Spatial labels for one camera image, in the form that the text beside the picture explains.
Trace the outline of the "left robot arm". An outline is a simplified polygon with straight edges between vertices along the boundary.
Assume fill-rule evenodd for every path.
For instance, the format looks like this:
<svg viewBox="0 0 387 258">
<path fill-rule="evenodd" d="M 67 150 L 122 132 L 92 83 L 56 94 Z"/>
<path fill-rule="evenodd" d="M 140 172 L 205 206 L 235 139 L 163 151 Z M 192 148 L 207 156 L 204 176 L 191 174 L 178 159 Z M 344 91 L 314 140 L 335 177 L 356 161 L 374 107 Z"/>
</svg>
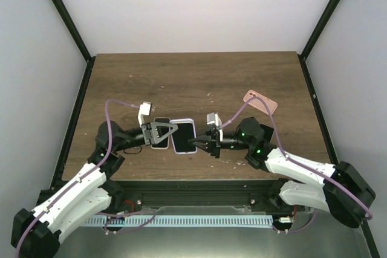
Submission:
<svg viewBox="0 0 387 258">
<path fill-rule="evenodd" d="M 89 218 L 104 210 L 119 211 L 123 190 L 110 179 L 125 160 L 118 152 L 156 145 L 177 129 L 176 124 L 150 122 L 125 131 L 114 121 L 102 123 L 96 148 L 79 172 L 46 201 L 14 216 L 11 245 L 16 257 L 53 257 Z"/>
</svg>

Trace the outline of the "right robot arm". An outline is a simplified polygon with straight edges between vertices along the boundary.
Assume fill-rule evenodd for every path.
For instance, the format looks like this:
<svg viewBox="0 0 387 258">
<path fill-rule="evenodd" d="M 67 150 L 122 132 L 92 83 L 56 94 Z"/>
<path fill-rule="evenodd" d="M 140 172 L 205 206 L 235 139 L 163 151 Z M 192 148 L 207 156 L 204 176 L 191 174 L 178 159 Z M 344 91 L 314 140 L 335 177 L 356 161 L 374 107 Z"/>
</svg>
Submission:
<svg viewBox="0 0 387 258">
<path fill-rule="evenodd" d="M 232 134 L 211 121 L 205 134 L 188 143 L 215 158 L 223 149 L 245 149 L 245 159 L 254 169 L 287 176 L 289 180 L 268 197 L 275 211 L 303 205 L 326 211 L 350 228 L 372 219 L 370 206 L 376 194 L 352 164 L 320 163 L 286 152 L 264 138 L 263 127 L 253 117 L 244 118 Z"/>
</svg>

